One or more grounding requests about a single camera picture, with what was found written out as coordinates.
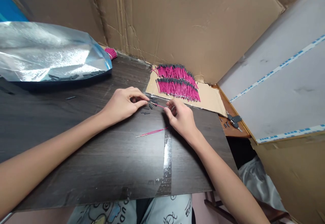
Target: white panel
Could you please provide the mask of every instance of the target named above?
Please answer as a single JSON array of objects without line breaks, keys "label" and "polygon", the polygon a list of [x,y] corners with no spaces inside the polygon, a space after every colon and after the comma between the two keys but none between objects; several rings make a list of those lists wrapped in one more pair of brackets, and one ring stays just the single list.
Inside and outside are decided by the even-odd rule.
[{"label": "white panel", "polygon": [[[218,83],[228,99],[324,35],[324,20],[325,0],[299,0]],[[303,133],[306,128],[323,130],[324,102],[325,41],[232,104],[257,140],[269,137],[270,141],[277,139],[270,138],[274,135],[278,138],[297,135],[300,129]]]},{"label": "white panel", "polygon": [[325,124],[325,41],[233,102],[256,139]]},{"label": "white panel", "polygon": [[298,0],[219,81],[228,99],[325,34],[324,20],[325,0]]}]

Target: cartoon print pants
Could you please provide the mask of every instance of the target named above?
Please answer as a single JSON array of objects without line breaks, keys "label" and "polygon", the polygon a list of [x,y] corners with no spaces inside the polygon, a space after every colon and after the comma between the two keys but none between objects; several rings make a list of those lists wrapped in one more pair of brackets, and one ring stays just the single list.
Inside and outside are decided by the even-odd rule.
[{"label": "cartoon print pants", "polygon": [[[77,206],[68,224],[136,224],[136,200]],[[192,195],[154,198],[141,224],[192,223]]]}]

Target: black wire tip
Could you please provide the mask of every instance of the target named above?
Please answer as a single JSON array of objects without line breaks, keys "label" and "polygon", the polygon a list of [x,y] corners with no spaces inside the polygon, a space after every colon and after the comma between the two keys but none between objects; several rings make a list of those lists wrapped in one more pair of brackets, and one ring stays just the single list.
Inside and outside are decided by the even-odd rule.
[{"label": "black wire tip", "polygon": [[66,98],[65,100],[74,99],[74,98],[75,98],[75,96],[72,96],[72,97]]}]

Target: wood grain surface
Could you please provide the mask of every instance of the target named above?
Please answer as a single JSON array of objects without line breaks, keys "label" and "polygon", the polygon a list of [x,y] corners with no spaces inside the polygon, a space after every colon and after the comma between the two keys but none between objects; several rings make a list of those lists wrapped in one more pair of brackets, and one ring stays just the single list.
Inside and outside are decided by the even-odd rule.
[{"label": "wood grain surface", "polygon": [[[117,88],[144,91],[150,67],[118,57],[112,75],[92,85],[24,91],[0,79],[0,162],[26,151],[101,110]],[[65,98],[76,96],[71,100]],[[163,105],[166,101],[158,99]],[[197,127],[238,174],[218,115],[192,108]],[[75,206],[210,191],[213,186],[195,152],[168,124],[160,107],[141,109],[95,136],[57,167],[16,211]],[[153,130],[167,130],[135,138]]]},{"label": "wood grain surface", "polygon": [[[227,99],[227,97],[224,95],[223,91],[220,89],[220,87],[218,85],[212,85],[211,86],[212,88],[216,88],[220,91],[220,96],[221,96],[221,100],[223,102],[223,105],[226,109],[226,111],[232,115],[233,117],[234,116],[237,116],[238,113],[236,112],[236,110],[234,109],[234,107],[232,106],[232,104],[229,102],[229,100]],[[226,136],[228,137],[237,137],[237,138],[251,138],[251,135],[250,133],[246,130],[244,124],[243,124],[243,121],[241,122],[238,122],[238,125],[239,125],[239,128],[242,130],[242,131],[239,131],[237,128],[234,128],[232,126],[232,124],[230,123],[230,121],[226,118],[226,117],[223,117],[223,116],[220,116],[219,115],[219,118],[220,118],[220,123],[221,123],[221,126],[222,126],[222,129],[225,133]],[[226,123],[228,121],[228,124],[229,124],[229,127],[225,127],[223,124]]]}]

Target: wire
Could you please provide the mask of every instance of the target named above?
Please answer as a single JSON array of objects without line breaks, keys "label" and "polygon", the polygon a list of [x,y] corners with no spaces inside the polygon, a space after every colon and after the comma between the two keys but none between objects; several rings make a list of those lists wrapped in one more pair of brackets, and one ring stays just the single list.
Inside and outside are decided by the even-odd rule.
[{"label": "wire", "polygon": [[165,129],[167,129],[167,128],[168,128],[168,127],[164,128],[164,129],[160,129],[160,130],[152,131],[152,132],[149,132],[149,133],[146,133],[146,134],[142,134],[142,135],[140,135],[140,136],[137,136],[136,138],[138,138],[138,137],[143,137],[143,136],[150,135],[150,134],[154,134],[154,133],[158,133],[158,132],[163,131],[163,130],[165,130]]}]

